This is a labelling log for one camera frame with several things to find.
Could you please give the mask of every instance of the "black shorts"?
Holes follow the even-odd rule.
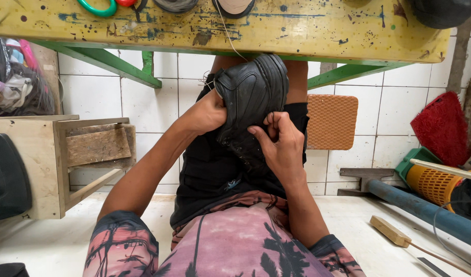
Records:
[[[213,81],[213,78],[214,74],[209,74],[206,83]],[[196,101],[213,88],[213,83],[205,85]],[[288,112],[295,127],[307,137],[307,103],[287,104],[283,110]],[[219,131],[220,128],[197,136],[183,154],[180,185],[171,216],[173,229],[207,213],[211,207],[234,194],[259,190],[286,198],[285,190],[273,172],[264,176],[248,174],[242,161],[216,141]],[[306,141],[302,162],[306,162]]]

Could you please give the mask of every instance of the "plastic bag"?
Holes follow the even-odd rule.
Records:
[[[0,116],[53,114],[52,92],[29,42],[0,37]]]

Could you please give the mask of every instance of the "yellow workbench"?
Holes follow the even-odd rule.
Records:
[[[98,9],[110,4],[89,3]],[[449,29],[418,22],[406,0],[256,0],[249,15],[225,23],[243,55],[348,64],[309,79],[309,88],[412,63],[439,63],[450,35]],[[236,55],[211,0],[199,0],[181,15],[139,0],[134,8],[118,6],[107,18],[76,0],[0,0],[0,36],[25,38],[151,87],[162,85],[151,68],[142,72],[104,48]]]

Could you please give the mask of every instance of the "blue pipe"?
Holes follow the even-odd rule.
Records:
[[[432,225],[439,206],[378,180],[369,181],[367,186],[374,195]],[[436,227],[471,245],[471,220],[442,209],[437,213]]]

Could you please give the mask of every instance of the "orange basket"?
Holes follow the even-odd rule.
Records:
[[[462,180],[461,176],[417,165],[410,168],[406,175],[406,183],[411,189],[439,206],[451,201],[454,187],[459,185]],[[446,208],[454,212],[451,204]]]

